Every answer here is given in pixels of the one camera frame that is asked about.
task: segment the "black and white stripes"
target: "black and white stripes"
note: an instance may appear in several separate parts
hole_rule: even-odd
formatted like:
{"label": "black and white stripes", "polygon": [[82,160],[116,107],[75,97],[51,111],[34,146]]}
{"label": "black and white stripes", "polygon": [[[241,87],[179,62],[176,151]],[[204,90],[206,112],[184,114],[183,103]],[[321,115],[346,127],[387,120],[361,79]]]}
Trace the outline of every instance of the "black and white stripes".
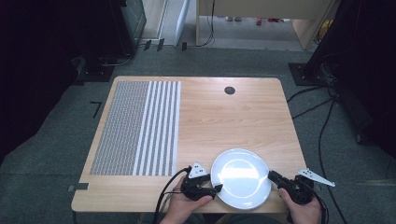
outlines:
{"label": "black and white stripes", "polygon": [[180,88],[176,81],[120,81],[91,175],[173,175]]}

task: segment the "hand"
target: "hand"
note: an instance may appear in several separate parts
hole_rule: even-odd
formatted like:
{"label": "hand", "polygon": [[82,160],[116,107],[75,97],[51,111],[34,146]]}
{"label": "hand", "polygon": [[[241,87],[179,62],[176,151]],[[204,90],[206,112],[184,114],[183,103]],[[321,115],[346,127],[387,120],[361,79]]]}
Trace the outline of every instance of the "hand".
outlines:
{"label": "hand", "polygon": [[280,196],[290,210],[294,224],[318,224],[320,219],[320,204],[314,197],[308,204],[295,203],[285,189],[279,190]]}
{"label": "hand", "polygon": [[[181,177],[178,181],[174,191],[180,191],[184,177],[185,176]],[[205,196],[195,202],[188,199],[183,193],[174,193],[172,195],[171,202],[169,203],[166,216],[161,221],[161,224],[182,224],[190,217],[194,210],[207,205],[212,200],[211,196]]]}

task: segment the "table top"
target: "table top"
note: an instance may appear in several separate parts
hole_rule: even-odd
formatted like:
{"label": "table top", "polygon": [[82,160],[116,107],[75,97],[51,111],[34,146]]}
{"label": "table top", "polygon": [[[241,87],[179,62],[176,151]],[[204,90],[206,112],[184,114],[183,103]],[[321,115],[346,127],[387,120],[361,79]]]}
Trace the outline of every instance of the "table top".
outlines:
{"label": "table top", "polygon": [[[154,212],[170,175],[92,175],[107,116],[122,81],[180,83],[176,171],[199,162],[208,172],[216,157],[231,148],[259,155],[270,170],[294,178],[306,167],[281,83],[276,78],[252,77],[117,77],[79,183],[72,208],[77,212]],[[234,94],[227,94],[233,87]],[[177,183],[177,178],[168,190]],[[252,213],[285,213],[275,184],[267,201]],[[200,208],[202,213],[246,213],[219,197]]]}

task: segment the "white plate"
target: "white plate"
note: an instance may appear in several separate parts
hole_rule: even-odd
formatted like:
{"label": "white plate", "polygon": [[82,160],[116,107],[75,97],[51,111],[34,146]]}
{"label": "white plate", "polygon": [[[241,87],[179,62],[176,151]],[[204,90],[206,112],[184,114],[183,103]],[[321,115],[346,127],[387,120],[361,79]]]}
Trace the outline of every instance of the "white plate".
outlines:
{"label": "white plate", "polygon": [[218,193],[228,205],[248,210],[262,205],[271,192],[268,167],[256,154],[242,148],[221,153],[212,166],[213,186],[222,184]]}

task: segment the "striped pattern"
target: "striped pattern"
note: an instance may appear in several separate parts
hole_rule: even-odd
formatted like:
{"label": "striped pattern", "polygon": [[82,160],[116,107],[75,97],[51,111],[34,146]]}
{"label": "striped pattern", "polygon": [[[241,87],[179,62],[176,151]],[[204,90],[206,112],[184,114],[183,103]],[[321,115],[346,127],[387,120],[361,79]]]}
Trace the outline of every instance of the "striped pattern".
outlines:
{"label": "striped pattern", "polygon": [[176,173],[180,82],[120,81],[91,175]]}

